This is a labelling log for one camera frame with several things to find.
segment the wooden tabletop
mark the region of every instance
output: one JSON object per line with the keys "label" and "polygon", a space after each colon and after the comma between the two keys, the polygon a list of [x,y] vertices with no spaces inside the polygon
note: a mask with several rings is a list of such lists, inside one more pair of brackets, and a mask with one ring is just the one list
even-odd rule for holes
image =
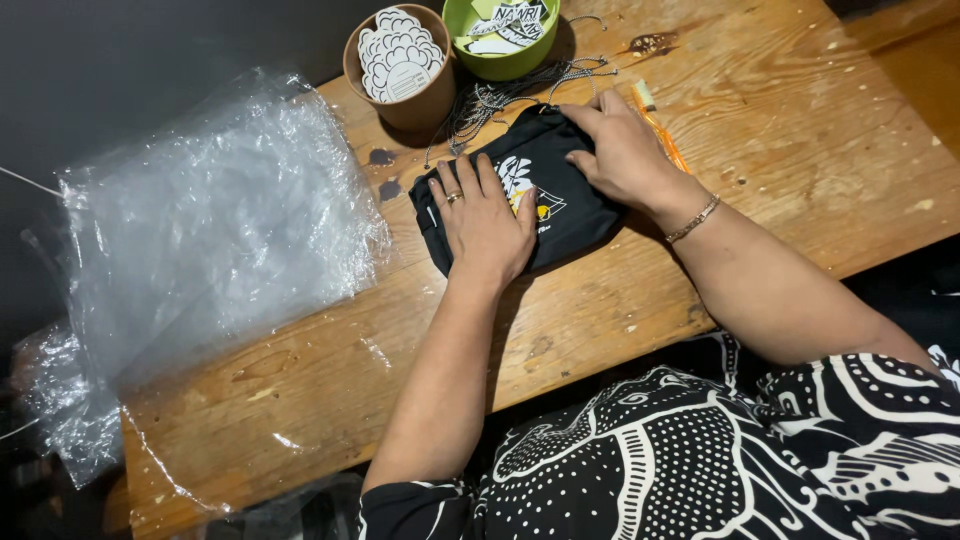
{"label": "wooden tabletop", "polygon": [[[846,37],[821,0],[566,0],[555,50],[612,59],[596,79],[640,78],[660,121],[712,191],[836,277],[960,232],[960,164]],[[677,32],[644,59],[633,38]],[[319,88],[364,164],[394,250],[379,286],[128,396],[131,522],[166,537],[369,459],[444,292],[405,192],[422,147],[391,137],[337,79]],[[585,102],[586,80],[555,103]],[[513,119],[523,104],[508,109]],[[505,127],[490,123],[478,148]],[[447,159],[435,147],[430,164]],[[692,285],[638,216],[608,244],[508,290],[498,312],[490,409],[712,326]]]}

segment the black drawstring bag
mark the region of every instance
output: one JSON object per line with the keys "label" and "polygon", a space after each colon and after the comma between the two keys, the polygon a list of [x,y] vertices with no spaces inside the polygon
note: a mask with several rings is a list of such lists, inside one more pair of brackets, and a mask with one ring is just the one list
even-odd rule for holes
{"label": "black drawstring bag", "polygon": [[[519,196],[535,185],[538,188],[537,246],[524,273],[537,270],[584,250],[600,241],[613,228],[625,209],[587,182],[577,167],[564,157],[572,150],[593,151],[593,141],[556,106],[534,105],[517,117],[506,134],[470,155],[490,157],[500,176],[504,193],[516,212]],[[453,161],[450,171],[456,175]],[[433,200],[427,180],[437,179],[437,169],[417,178],[410,200],[417,209],[417,224],[433,263],[446,276],[453,254],[446,242],[444,222]]]}

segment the gold bracelet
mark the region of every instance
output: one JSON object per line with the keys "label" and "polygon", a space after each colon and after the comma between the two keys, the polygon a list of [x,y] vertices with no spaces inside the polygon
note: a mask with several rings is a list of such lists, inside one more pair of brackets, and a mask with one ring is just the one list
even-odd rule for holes
{"label": "gold bracelet", "polygon": [[693,231],[698,225],[700,225],[701,223],[704,222],[705,219],[707,219],[707,216],[709,216],[710,213],[717,208],[718,204],[720,204],[720,195],[717,195],[716,193],[714,193],[713,196],[710,197],[710,202],[707,203],[707,207],[704,209],[704,211],[694,216],[694,218],[691,219],[690,222],[686,224],[686,227],[683,227],[682,229],[680,229],[679,231],[676,231],[675,233],[668,234],[666,237],[666,241],[672,244],[677,240],[683,238],[684,236],[690,234],[690,231]]}

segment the yellow graphic print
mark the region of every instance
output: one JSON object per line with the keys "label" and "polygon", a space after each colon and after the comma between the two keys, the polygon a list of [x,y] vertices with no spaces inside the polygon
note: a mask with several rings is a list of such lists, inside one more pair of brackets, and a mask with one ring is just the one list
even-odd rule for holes
{"label": "yellow graphic print", "polygon": [[[500,177],[503,192],[507,195],[507,201],[511,208],[514,209],[514,215],[519,209],[520,197],[534,186],[530,179],[526,177],[526,174],[530,172],[530,169],[526,168],[529,164],[530,160],[528,159],[518,159],[516,156],[511,156],[497,165],[496,174]],[[539,221],[550,219],[553,214],[566,206],[563,199],[547,193],[542,188],[538,189],[537,203]]]}

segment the black and white patterned clothing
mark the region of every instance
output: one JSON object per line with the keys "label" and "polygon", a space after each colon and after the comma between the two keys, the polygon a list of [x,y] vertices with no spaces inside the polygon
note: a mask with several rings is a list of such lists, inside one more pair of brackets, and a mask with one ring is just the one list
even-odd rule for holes
{"label": "black and white patterned clothing", "polygon": [[364,495],[361,538],[960,537],[960,375],[830,356],[738,387],[658,366],[507,433],[492,469]]}

